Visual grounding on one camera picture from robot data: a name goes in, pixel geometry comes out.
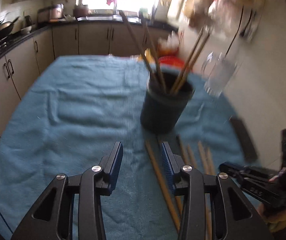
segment blue tablecloth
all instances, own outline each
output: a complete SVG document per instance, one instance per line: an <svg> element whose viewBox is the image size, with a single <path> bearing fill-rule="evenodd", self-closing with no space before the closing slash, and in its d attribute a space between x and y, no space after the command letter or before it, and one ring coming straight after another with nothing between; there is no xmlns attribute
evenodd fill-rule
<svg viewBox="0 0 286 240"><path fill-rule="evenodd" d="M174 240L177 233L144 147L149 138L140 112L148 72L142 62L116 57L60 57L27 92L0 141L0 211L12 229L58 173L81 174L108 155L115 141L124 146L116 189L102 197L107 239ZM175 130L162 136L179 154L175 134L192 146L211 148L216 167L224 161L244 164L240 145L228 121L235 114L222 95L204 92L197 75L192 100ZM0 218L0 233L11 233Z"/></svg>

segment blue gripper pad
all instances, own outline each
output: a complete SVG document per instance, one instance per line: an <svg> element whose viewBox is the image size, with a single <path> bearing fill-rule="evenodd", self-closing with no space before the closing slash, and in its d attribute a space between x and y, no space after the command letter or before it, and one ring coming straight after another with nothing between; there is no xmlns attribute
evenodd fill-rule
<svg viewBox="0 0 286 240"><path fill-rule="evenodd" d="M123 145L120 142L116 142L106 165L106 167L108 167L110 161L112 161L112 165L109 170L109 185L108 185L108 191L110 192L110 194L116 187L116 182L118 179L119 169L122 163L122 158L123 158Z"/></svg>
<svg viewBox="0 0 286 240"><path fill-rule="evenodd" d="M166 177L166 181L169 186L169 189L174 194L174 191L175 191L174 171L173 171L169 156L167 154L166 144L168 145L167 142L162 143L162 166L165 172L165 177Z"/></svg>

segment black countertop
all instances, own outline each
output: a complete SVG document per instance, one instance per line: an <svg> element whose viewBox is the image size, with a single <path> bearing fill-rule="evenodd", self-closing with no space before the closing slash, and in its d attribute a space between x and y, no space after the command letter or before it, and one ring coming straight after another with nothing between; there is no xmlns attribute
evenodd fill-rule
<svg viewBox="0 0 286 240"><path fill-rule="evenodd" d="M128 21L131 24L138 24L140 25L140 20L137 17L128 17ZM45 31L52 26L61 26L61 25L72 25L72 24L86 24L91 22L123 22L121 16L118 15L111 15L111 16L91 16L91 17L82 17L78 18L77 21L58 21L54 23L49 23L47 26L44 26L42 28L33 30L31 33L27 35L20 35L20 34L14 34L14 38L11 39L8 44L0 49L0 59L6 55L9 51L14 49L16 46L24 42L25 40L33 37L34 35L37 35L41 33L42 31ZM175 31L177 32L178 29L169 25L168 23L159 22L159 21L147 21L147 24L151 28L158 28L162 30L167 30L169 32Z"/></svg>

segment triangular cutout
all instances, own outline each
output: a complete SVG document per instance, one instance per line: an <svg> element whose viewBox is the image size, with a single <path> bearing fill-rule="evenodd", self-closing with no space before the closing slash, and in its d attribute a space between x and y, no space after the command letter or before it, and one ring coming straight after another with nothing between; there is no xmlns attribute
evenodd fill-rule
<svg viewBox="0 0 286 240"><path fill-rule="evenodd" d="M235 221L250 218L251 212L248 210L247 206L238 196L238 194L231 187L228 188L228 195L230 197L233 218Z"/></svg>
<svg viewBox="0 0 286 240"><path fill-rule="evenodd" d="M53 188L51 192L46 196L44 201L39 205L37 210L35 211L33 217L36 219L41 219L44 221L50 221L54 200L56 195L56 188Z"/></svg>

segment cabinet handle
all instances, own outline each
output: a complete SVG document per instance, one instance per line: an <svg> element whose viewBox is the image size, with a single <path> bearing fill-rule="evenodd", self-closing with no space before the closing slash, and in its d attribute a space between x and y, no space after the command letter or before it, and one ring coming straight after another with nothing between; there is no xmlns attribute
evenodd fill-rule
<svg viewBox="0 0 286 240"><path fill-rule="evenodd" d="M10 63L10 64L11 64L11 67L12 67L12 75L13 75L13 74L14 74L14 69L13 69L12 61L9 59L9 60L8 60L8 63Z"/></svg>
<svg viewBox="0 0 286 240"><path fill-rule="evenodd" d="M11 76L9 75L9 71L8 71L8 68L7 68L7 64L6 64L6 63L4 63L4 67L6 68L7 74L8 74L7 80L9 80L9 78L10 78Z"/></svg>
<svg viewBox="0 0 286 240"><path fill-rule="evenodd" d="M38 45L37 45L37 41L35 41L36 44L36 53L38 53Z"/></svg>

